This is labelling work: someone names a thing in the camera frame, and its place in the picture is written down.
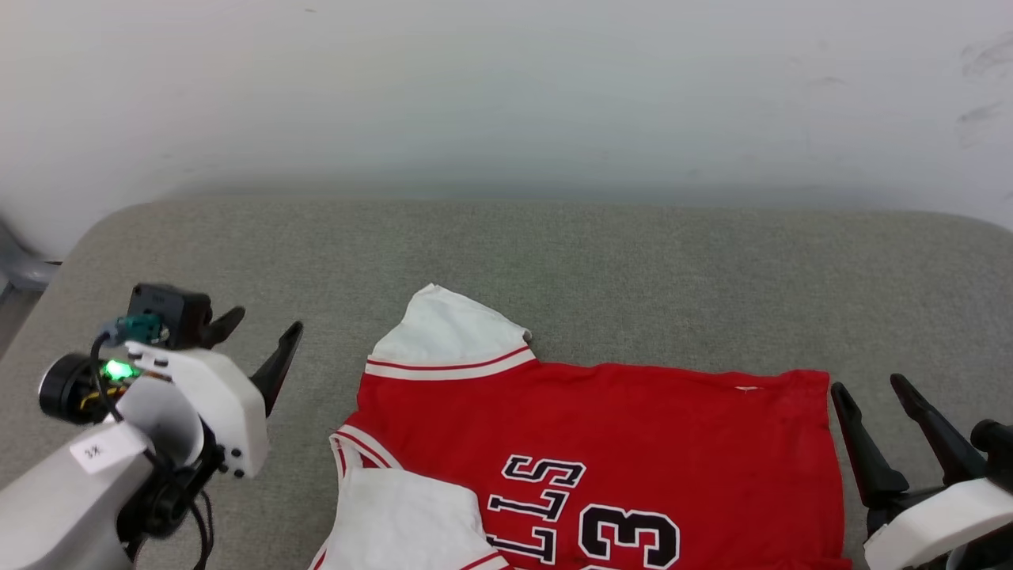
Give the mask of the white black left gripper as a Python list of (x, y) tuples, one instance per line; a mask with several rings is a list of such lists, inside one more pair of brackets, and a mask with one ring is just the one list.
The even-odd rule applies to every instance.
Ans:
[(40, 408), (56, 419), (85, 425), (69, 445), (89, 475), (159, 450), (177, 468), (191, 468), (204, 451), (223, 452), (223, 465), (254, 477), (267, 461), (267, 418), (304, 332), (294, 321), (271, 356), (251, 379), (225, 355), (207, 350), (224, 343), (245, 317), (235, 306), (202, 328), (202, 347), (182, 351), (130, 340), (130, 362), (71, 353), (40, 380)]

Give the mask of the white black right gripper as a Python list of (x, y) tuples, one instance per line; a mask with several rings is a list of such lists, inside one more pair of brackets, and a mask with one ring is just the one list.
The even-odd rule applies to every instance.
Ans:
[[(890, 375), (890, 385), (905, 414), (918, 424), (932, 447), (942, 469), (942, 483), (952, 486), (905, 510), (868, 538), (864, 556), (871, 569), (927, 563), (1012, 520), (1012, 495), (983, 477), (985, 459), (972, 443), (904, 375)], [(886, 507), (907, 493), (907, 479), (883, 457), (842, 382), (831, 385), (831, 400), (862, 504)]]

